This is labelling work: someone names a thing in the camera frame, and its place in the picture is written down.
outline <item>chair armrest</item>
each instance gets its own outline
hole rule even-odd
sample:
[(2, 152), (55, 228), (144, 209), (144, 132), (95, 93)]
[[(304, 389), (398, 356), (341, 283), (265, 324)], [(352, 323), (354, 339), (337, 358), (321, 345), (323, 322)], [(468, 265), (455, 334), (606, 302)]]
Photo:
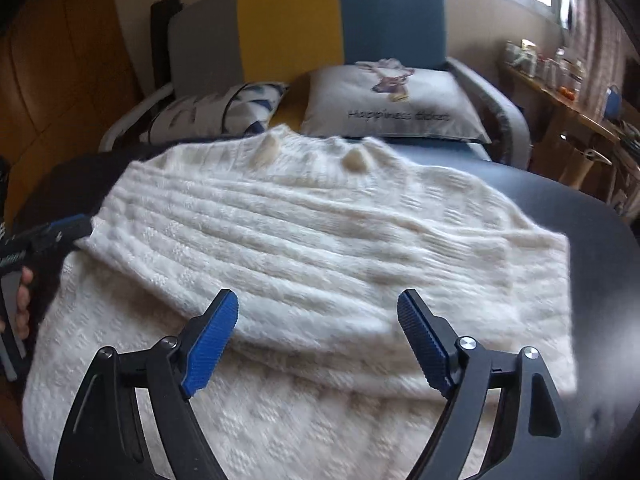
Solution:
[(447, 68), (466, 92), (482, 99), (498, 119), (504, 137), (505, 150), (500, 160), (520, 170), (526, 170), (531, 153), (529, 127), (518, 107), (481, 75), (457, 59), (447, 58)]
[(138, 122), (138, 120), (147, 113), (153, 105), (159, 103), (162, 99), (169, 97), (172, 93), (174, 93), (174, 84), (167, 83), (133, 107), (129, 113), (117, 120), (102, 136), (98, 151), (110, 152), (113, 148), (113, 143), (118, 137), (124, 135), (124, 133), (136, 124), (136, 122)]

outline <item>curtain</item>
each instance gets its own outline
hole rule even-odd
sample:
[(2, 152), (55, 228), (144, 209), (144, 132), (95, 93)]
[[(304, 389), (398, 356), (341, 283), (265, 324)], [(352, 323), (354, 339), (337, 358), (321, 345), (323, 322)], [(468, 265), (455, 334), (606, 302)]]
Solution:
[(585, 62), (580, 103), (597, 121), (607, 103), (607, 88), (622, 88), (626, 32), (605, 0), (574, 0), (571, 48)]

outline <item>white pillow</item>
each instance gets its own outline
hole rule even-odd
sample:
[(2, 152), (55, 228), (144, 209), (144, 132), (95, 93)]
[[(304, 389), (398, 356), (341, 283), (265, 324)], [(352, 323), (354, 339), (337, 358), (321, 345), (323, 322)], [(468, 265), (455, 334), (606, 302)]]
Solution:
[(394, 59), (313, 72), (301, 133), (491, 142), (450, 73), (406, 69)]
[(140, 135), (140, 141), (237, 139), (266, 131), (288, 85), (249, 83), (231, 87), (223, 96), (189, 96), (162, 110)]

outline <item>yellow cushion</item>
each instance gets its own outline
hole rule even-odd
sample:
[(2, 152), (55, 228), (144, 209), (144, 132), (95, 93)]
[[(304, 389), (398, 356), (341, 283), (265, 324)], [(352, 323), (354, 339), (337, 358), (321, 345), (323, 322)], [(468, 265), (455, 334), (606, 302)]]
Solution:
[(311, 78), (308, 73), (296, 78), (284, 94), (282, 101), (278, 105), (269, 121), (269, 126), (286, 124), (294, 132), (300, 131), (300, 124), (305, 118), (306, 105), (309, 102), (309, 89), (311, 88)]
[(238, 0), (238, 34), (245, 81), (344, 63), (340, 0)]

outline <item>screw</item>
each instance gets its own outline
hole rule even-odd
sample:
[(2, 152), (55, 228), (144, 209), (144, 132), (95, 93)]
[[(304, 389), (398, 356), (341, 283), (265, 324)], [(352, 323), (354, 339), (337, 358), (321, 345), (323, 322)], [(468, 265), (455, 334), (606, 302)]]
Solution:
[(524, 349), (524, 357), (527, 357), (529, 359), (537, 359), (539, 355), (540, 352), (533, 348), (533, 346), (527, 346)]
[(472, 337), (465, 336), (460, 338), (460, 347), (465, 350), (473, 350), (477, 344), (476, 340)]
[(110, 346), (103, 346), (98, 350), (98, 357), (102, 359), (109, 359), (113, 355), (113, 348)]
[(178, 345), (178, 338), (172, 335), (168, 335), (167, 337), (163, 337), (160, 340), (160, 344), (168, 349), (175, 348)]

